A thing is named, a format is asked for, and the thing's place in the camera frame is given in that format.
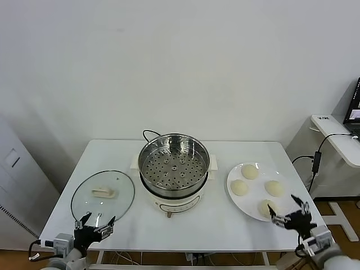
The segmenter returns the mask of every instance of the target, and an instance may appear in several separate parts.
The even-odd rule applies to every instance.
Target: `white cabinet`
[[[58,199],[52,183],[0,118],[0,249],[27,250]]]

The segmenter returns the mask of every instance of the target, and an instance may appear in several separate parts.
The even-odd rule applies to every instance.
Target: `robotic arm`
[[[287,230],[296,230],[299,234],[298,247],[295,254],[300,258],[310,257],[319,269],[324,270],[350,270],[360,269],[360,261],[351,260],[344,256],[339,246],[334,243],[330,230],[325,226],[311,223],[312,216],[309,203],[291,195],[300,210],[286,216],[276,215],[268,205],[271,221]]]
[[[100,242],[108,238],[114,231],[115,216],[108,224],[101,227],[86,226],[91,213],[87,213],[80,221],[75,222],[74,236],[60,233],[53,242],[45,241],[46,246],[53,247],[54,255],[39,258],[39,254],[31,256],[32,246],[40,244],[37,240],[30,245],[29,260],[38,262],[44,259],[51,259],[48,267],[42,270],[65,270],[65,269],[87,269],[86,256],[89,246],[94,242]]]

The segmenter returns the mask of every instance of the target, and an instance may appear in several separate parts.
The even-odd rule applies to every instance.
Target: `glass lid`
[[[101,227],[113,216],[117,221],[127,212],[134,193],[134,184],[126,174],[116,170],[99,172],[76,189],[71,200],[71,212],[77,221],[91,212],[85,225]]]

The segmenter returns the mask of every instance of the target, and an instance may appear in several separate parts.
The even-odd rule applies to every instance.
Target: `laptop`
[[[346,113],[344,126],[360,138],[360,78]]]

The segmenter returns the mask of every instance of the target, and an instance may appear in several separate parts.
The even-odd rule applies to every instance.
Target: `floor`
[[[350,221],[357,235],[360,236],[360,209],[356,207],[355,201],[339,201],[338,202],[347,219]],[[333,212],[326,202],[316,202],[317,208],[322,215],[332,215]],[[360,260],[360,242],[350,242],[340,226],[329,226],[335,241],[340,245],[343,252],[353,259]],[[91,263],[96,262],[97,251],[90,251],[88,259]],[[121,256],[131,256],[134,262],[141,262],[141,254],[139,252],[130,252],[129,254],[122,252]],[[275,265],[275,262],[280,258],[280,253],[268,253],[270,264]],[[205,262],[200,257],[197,263],[198,266],[215,264],[216,266],[238,266],[240,263],[244,265],[263,265],[263,258],[261,253],[216,253],[210,257],[205,257]],[[113,251],[104,253],[102,263],[109,264],[131,264],[128,260],[119,257]],[[0,250],[0,266],[2,270],[39,270],[47,264],[44,262],[30,263],[28,255],[25,251],[7,251]],[[143,265],[162,265],[162,266],[190,266],[191,263],[185,258],[184,253],[143,253]],[[289,269],[295,270],[311,270],[309,265],[305,262],[300,262]]]

